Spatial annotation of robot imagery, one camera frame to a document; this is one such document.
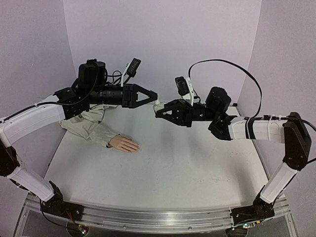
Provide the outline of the white nail polish bottle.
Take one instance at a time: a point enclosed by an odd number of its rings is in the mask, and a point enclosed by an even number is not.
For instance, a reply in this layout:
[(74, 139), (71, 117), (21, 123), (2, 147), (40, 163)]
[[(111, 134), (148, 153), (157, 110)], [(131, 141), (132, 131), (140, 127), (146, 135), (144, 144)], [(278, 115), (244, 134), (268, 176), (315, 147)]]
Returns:
[(164, 103), (158, 103), (153, 105), (153, 110), (155, 113), (162, 109), (164, 109)]

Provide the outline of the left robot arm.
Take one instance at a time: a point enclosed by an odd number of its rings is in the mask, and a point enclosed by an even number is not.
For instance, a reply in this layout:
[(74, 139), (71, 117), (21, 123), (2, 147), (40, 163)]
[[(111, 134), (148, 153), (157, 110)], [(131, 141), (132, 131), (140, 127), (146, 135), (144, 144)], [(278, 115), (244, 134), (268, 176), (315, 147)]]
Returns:
[(119, 80), (108, 83), (106, 63), (97, 59), (87, 60), (79, 66), (78, 77), (72, 86), (57, 90), (42, 101), (1, 118), (0, 175), (37, 197), (43, 213), (72, 221), (81, 220), (84, 207), (66, 201), (56, 184), (29, 169), (14, 145), (52, 124), (88, 112), (94, 104), (135, 109), (155, 101), (158, 95), (154, 91), (129, 83), (140, 63), (134, 58)]

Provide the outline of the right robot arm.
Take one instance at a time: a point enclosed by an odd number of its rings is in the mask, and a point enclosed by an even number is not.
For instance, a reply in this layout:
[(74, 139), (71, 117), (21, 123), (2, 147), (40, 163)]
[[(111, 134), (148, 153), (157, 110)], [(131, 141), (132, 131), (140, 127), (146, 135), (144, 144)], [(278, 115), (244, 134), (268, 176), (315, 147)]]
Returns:
[(191, 127), (194, 121), (209, 121), (208, 130), (219, 140), (267, 140), (285, 145), (281, 165), (253, 203), (231, 210), (233, 227), (247, 228), (252, 223), (274, 217), (274, 204), (278, 195), (299, 171), (311, 163), (309, 153), (312, 140), (306, 128), (310, 123), (301, 119), (297, 112), (291, 112), (286, 117), (230, 116), (226, 113), (230, 102), (231, 99), (223, 88), (213, 87), (204, 104), (191, 104), (183, 98), (166, 104), (157, 101), (154, 112), (157, 118), (178, 126)]

